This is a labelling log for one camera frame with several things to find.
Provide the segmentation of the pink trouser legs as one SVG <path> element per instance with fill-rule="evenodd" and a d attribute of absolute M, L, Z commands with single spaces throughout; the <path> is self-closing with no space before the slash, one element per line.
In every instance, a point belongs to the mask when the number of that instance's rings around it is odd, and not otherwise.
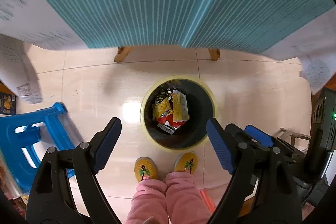
<path fill-rule="evenodd" d="M 126 223 L 207 223 L 211 215 L 194 176 L 172 172 L 164 182 L 147 179 L 138 183 Z"/>

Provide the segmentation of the yellow tall carton box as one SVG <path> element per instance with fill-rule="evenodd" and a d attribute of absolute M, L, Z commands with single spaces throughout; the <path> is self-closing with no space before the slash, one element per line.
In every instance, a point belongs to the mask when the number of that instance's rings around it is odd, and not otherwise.
<path fill-rule="evenodd" d="M 172 92 L 173 121 L 188 121 L 189 112 L 186 96 L 178 90 Z"/>

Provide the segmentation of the blue plastic stool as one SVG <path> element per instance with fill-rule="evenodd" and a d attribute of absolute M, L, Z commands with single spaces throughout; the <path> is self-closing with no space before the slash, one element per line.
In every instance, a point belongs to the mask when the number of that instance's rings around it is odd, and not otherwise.
<path fill-rule="evenodd" d="M 34 144 L 41 141 L 38 123 L 46 126 L 59 151 L 74 149 L 74 143 L 59 119 L 66 112 L 64 104 L 56 102 L 35 112 L 1 118 L 1 153 L 22 193 L 30 192 L 41 163 L 34 150 Z"/>

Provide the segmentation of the left yellow slipper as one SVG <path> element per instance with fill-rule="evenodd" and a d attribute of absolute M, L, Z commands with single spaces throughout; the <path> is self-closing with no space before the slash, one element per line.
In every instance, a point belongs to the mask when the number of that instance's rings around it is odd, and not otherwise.
<path fill-rule="evenodd" d="M 140 157 L 134 164 L 134 175 L 138 182 L 158 180 L 158 170 L 155 163 L 148 157 Z"/>

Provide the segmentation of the yellow rimmed trash bin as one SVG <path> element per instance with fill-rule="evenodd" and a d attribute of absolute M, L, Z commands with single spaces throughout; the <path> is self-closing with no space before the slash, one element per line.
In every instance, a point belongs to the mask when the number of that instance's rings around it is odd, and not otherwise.
<path fill-rule="evenodd" d="M 171 76 L 154 84 L 141 104 L 145 135 L 166 151 L 192 149 L 207 141 L 206 123 L 217 114 L 209 87 L 189 76 Z"/>

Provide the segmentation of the white patterned tablecloth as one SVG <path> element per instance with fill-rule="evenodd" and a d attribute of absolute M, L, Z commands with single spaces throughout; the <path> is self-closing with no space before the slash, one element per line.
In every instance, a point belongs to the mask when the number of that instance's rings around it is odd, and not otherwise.
<path fill-rule="evenodd" d="M 46 0 L 1 0 L 1 80 L 20 99 L 43 102 L 27 42 L 52 51 L 88 46 Z M 316 94 L 335 74 L 335 9 L 330 9 L 260 53 L 277 61 L 299 58 L 302 77 Z"/>

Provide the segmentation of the yellow slipper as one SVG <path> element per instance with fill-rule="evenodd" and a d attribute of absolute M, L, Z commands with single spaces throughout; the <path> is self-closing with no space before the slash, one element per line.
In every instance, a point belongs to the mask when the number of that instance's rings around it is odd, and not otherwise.
<path fill-rule="evenodd" d="M 186 172 L 194 174 L 198 167 L 198 157 L 193 152 L 187 152 L 181 155 L 175 162 L 173 172 Z"/>
<path fill-rule="evenodd" d="M 134 164 L 134 175 L 138 182 L 158 180 L 158 170 L 155 163 L 148 157 L 140 157 Z"/>

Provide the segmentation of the right yellow slipper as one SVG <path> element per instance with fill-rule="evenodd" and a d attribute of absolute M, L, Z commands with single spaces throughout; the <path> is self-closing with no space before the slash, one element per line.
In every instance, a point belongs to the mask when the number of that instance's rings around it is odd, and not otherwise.
<path fill-rule="evenodd" d="M 186 172 L 194 174 L 198 167 L 198 157 L 193 152 L 187 152 L 181 155 L 175 162 L 173 172 Z"/>

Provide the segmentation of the red snack wrapper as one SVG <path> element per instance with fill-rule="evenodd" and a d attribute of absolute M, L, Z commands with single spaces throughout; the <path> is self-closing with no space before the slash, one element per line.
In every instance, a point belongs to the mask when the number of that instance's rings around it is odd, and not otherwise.
<path fill-rule="evenodd" d="M 161 117 L 157 119 L 157 122 L 160 124 L 164 124 L 166 126 L 169 126 L 171 128 L 173 128 L 174 130 L 177 130 L 178 128 L 180 128 L 181 126 L 183 126 L 186 121 L 173 121 L 173 114 L 170 114 L 168 116 L 165 117 Z"/>

